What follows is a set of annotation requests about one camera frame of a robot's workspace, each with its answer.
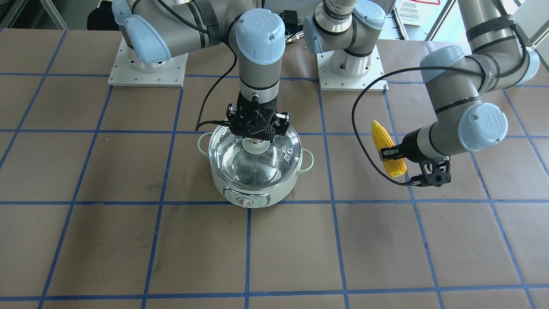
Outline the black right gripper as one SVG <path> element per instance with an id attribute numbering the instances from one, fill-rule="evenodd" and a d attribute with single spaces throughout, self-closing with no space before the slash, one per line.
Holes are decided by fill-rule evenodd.
<path id="1" fill-rule="evenodd" d="M 239 95 L 236 104 L 228 105 L 228 127 L 235 136 L 272 142 L 286 134 L 291 121 L 290 113 L 278 113 L 276 107 L 277 98 L 259 103 L 257 95 L 251 100 Z"/>

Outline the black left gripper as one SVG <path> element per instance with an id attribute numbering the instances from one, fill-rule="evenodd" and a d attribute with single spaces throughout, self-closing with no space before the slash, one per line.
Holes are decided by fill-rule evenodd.
<path id="1" fill-rule="evenodd" d="M 412 131 L 404 137 L 401 146 L 379 149 L 381 161 L 400 160 L 404 157 L 417 164 L 431 160 L 431 130 Z"/>

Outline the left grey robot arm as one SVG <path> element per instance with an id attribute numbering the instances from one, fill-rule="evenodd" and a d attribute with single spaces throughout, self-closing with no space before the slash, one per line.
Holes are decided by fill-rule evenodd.
<path id="1" fill-rule="evenodd" d="M 537 73 L 537 55 L 527 50 L 514 17 L 499 0 L 458 4 L 472 53 L 451 45 L 422 59 L 419 70 L 437 121 L 408 133 L 400 145 L 379 147 L 383 161 L 441 162 L 496 145 L 506 136 L 507 118 L 479 96 Z M 334 72 L 360 78 L 385 22 L 382 8 L 369 0 L 324 0 L 304 19 L 305 41 L 314 54 L 332 52 Z"/>

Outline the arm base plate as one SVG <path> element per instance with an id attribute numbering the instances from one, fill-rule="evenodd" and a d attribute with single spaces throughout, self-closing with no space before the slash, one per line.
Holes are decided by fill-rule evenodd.
<path id="1" fill-rule="evenodd" d="M 385 74 L 378 47 L 364 58 L 343 50 L 315 54 L 320 90 L 362 91 Z"/>
<path id="2" fill-rule="evenodd" d="M 188 55 L 179 55 L 168 61 L 144 64 L 136 52 L 122 39 L 108 79 L 111 86 L 122 87 L 175 87 L 184 86 Z"/>

